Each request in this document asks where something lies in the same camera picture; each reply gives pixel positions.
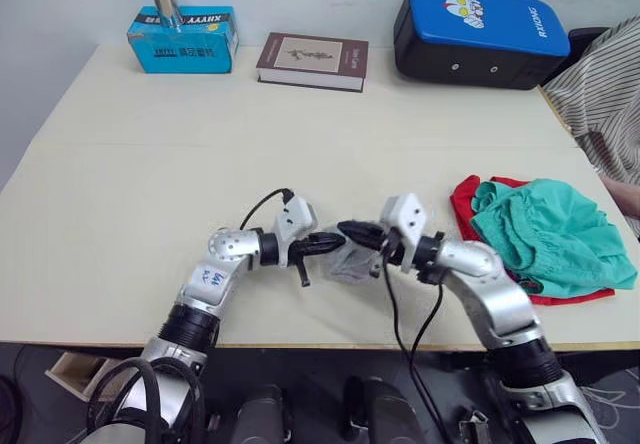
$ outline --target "red cloth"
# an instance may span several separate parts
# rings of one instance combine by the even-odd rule
[[[509,187],[520,187],[528,184],[527,181],[518,181],[516,179],[510,179],[508,177],[492,177],[492,181],[506,184]],[[476,190],[480,186],[480,178],[476,175],[467,177],[464,181],[458,184],[453,194],[451,194],[451,205],[453,206],[453,212],[456,215],[458,221],[458,228],[463,239],[469,241],[482,241],[480,236],[471,227],[471,218],[475,215],[473,209],[471,209],[471,199],[476,194]],[[540,304],[543,306],[558,306],[563,304],[577,304],[579,302],[592,301],[594,299],[600,299],[603,297],[609,297],[615,295],[613,289],[600,289],[594,293],[587,294],[586,296],[570,297],[568,299],[559,299],[557,297],[544,297],[535,296],[529,294],[529,299],[534,304]]]

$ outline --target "white wall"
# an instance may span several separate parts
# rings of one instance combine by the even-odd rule
[[[180,0],[231,4],[241,43],[268,31],[326,34],[391,45],[401,0]],[[567,29],[612,25],[640,12],[640,0],[544,0]],[[151,0],[0,0],[0,188],[31,137],[96,44],[124,41],[138,8]]]

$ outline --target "gray cloth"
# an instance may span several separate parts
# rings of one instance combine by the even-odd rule
[[[544,90],[599,171],[640,185],[640,16],[597,37]],[[627,222],[640,236],[640,221]]]

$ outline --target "robotic arm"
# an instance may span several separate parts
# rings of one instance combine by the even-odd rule
[[[345,221],[338,228],[354,242],[386,253],[403,272],[417,270],[420,282],[442,282],[460,299],[519,415],[514,428],[524,442],[606,443],[586,399],[547,344],[529,298],[498,254],[481,242],[423,236],[425,222],[417,197],[406,194],[387,201],[381,226]]]
[[[221,229],[211,236],[207,251],[180,289],[160,333],[149,340],[140,356],[153,366],[157,381],[162,442],[180,442],[189,435],[187,416],[195,412],[196,401],[202,396],[194,395],[198,391],[184,374],[190,373],[196,382],[202,374],[206,351],[216,343],[226,304],[245,273],[262,266],[295,265],[302,285],[308,286],[304,257],[330,252],[345,242],[338,234],[312,233],[317,226],[313,208],[303,198],[285,191],[284,207],[276,216],[272,232]],[[110,374],[121,370],[124,368],[116,368]],[[95,417],[95,401],[99,397],[96,389],[83,444],[148,442],[146,422],[152,411],[148,403],[153,392],[146,388],[147,384],[142,376],[131,374],[129,384],[101,419]],[[203,424],[204,416],[199,419]]]

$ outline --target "blue case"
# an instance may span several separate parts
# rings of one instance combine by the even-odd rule
[[[127,38],[146,72],[231,72],[238,46],[232,7],[181,6],[178,28],[160,25],[157,9],[145,6]]]
[[[569,39],[539,0],[404,0],[394,48],[411,77],[530,89],[566,58]]]

